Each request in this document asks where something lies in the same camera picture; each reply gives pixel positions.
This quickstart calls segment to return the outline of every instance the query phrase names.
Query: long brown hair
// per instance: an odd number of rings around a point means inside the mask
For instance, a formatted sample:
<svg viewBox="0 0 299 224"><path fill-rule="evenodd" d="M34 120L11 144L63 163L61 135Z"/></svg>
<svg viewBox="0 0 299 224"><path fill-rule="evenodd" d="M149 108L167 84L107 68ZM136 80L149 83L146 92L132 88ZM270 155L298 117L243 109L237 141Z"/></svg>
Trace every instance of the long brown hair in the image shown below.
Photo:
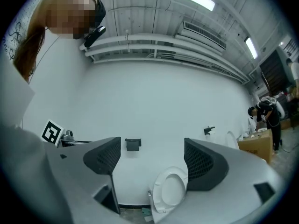
<svg viewBox="0 0 299 224"><path fill-rule="evenodd" d="M31 70L36 63L36 57L45 40L45 28L36 28L22 41L14 56L14 65L22 77L28 81Z"/></svg>

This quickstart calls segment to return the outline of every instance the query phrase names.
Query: white wall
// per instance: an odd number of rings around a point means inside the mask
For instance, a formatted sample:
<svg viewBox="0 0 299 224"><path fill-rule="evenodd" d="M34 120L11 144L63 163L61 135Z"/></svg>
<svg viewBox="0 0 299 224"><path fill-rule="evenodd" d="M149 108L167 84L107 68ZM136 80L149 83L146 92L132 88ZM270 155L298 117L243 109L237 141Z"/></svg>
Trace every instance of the white wall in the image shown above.
<svg viewBox="0 0 299 224"><path fill-rule="evenodd" d="M30 87L35 92L23 117L23 129L40 135L52 119L68 126L75 92L91 61L79 51L81 40L62 39L46 31Z"/></svg>
<svg viewBox="0 0 299 224"><path fill-rule="evenodd" d="M114 170L119 203L149 204L147 190L160 171L184 162L184 138L205 139L216 126L224 144L231 130L248 127L252 106L237 82L209 72L162 63L109 63L86 72L72 110L77 140L121 136L121 159ZM138 152L127 152L125 138L142 138Z"/></svg>

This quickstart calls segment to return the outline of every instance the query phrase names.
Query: toilet lid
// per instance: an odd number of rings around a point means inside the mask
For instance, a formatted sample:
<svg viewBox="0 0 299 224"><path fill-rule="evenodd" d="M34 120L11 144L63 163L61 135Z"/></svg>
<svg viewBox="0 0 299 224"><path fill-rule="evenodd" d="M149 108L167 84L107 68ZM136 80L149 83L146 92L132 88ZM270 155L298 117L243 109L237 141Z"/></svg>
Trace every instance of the toilet lid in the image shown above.
<svg viewBox="0 0 299 224"><path fill-rule="evenodd" d="M153 188L153 201L157 212L167 212L185 197L188 175L178 167L169 167L161 172Z"/></svg>

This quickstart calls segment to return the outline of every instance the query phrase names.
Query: white sleeve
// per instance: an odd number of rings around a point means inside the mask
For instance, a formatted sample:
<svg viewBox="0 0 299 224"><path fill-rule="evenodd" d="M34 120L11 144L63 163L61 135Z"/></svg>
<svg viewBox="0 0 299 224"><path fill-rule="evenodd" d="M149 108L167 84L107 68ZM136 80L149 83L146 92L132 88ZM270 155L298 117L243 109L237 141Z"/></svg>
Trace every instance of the white sleeve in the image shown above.
<svg viewBox="0 0 299 224"><path fill-rule="evenodd" d="M299 79L299 63L293 62L291 66L291 71L294 77L294 80Z"/></svg>

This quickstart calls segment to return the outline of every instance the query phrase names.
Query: person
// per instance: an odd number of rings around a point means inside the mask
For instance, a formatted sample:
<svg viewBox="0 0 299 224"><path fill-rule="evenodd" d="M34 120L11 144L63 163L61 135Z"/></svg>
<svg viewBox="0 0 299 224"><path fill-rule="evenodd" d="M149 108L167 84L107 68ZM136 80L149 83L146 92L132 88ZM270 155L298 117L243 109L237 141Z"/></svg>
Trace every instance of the person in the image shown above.
<svg viewBox="0 0 299 224"><path fill-rule="evenodd" d="M100 0L28 0L7 29L2 44L6 55L28 82L45 30L84 38L106 15Z"/></svg>
<svg viewBox="0 0 299 224"><path fill-rule="evenodd" d="M267 123L267 129L272 130L274 151L277 152L281 138L281 125L276 106L271 105L267 101L261 101L255 107L248 109L248 115L251 116L251 118L256 116L256 131L259 129L261 122Z"/></svg>
<svg viewBox="0 0 299 224"><path fill-rule="evenodd" d="M290 67L294 80L296 82L296 99L299 99L299 63L292 62L290 58L287 58L286 64Z"/></svg>

